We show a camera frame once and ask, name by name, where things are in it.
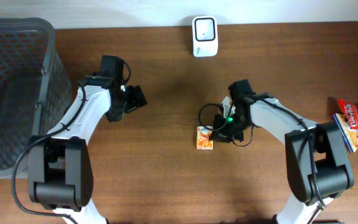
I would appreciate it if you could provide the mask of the yellow snack bag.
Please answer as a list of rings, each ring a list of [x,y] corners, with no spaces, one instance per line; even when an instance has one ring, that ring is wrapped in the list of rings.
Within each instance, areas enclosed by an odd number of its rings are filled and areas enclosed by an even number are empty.
[[[358,129],[351,129],[342,114],[334,114],[333,120],[339,127],[348,151],[351,154],[355,153],[358,150]]]

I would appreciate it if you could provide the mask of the white barcode scanner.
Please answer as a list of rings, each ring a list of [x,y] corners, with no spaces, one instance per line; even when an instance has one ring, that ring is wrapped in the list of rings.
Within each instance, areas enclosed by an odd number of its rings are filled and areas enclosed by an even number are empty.
[[[216,18],[198,16],[192,20],[194,57],[214,57],[218,53],[219,40]]]

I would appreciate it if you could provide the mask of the orange tissue pack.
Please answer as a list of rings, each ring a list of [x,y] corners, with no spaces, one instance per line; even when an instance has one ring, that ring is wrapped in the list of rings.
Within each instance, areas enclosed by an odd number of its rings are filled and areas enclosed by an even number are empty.
[[[213,150],[213,140],[209,138],[212,131],[203,126],[198,126],[196,129],[196,148],[198,150]]]

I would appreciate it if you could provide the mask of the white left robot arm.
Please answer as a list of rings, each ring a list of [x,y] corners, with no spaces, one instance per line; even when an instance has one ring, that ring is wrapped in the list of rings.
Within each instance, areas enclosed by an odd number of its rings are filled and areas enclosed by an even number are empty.
[[[101,118],[110,123],[147,104],[140,86],[123,75],[122,58],[104,55],[98,71],[80,80],[74,102],[44,136],[32,136],[27,157],[28,192],[46,217],[66,223],[107,223],[91,196],[94,177],[88,144]]]

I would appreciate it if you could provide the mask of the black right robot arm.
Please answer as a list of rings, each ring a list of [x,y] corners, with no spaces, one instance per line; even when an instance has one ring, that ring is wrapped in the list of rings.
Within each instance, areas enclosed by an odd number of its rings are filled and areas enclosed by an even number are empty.
[[[232,83],[228,91],[209,128],[211,140],[242,147],[246,129],[262,128],[285,146],[291,195],[273,223],[313,223],[353,187],[354,174],[336,123],[306,119],[273,95],[254,92],[248,80]]]

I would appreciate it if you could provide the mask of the grey plastic mesh basket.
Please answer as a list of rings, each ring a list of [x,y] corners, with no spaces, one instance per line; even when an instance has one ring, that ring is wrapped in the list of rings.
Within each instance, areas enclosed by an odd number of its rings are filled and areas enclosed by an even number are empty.
[[[0,19],[0,179],[9,179],[32,136],[43,136],[71,104],[72,85],[41,18]]]

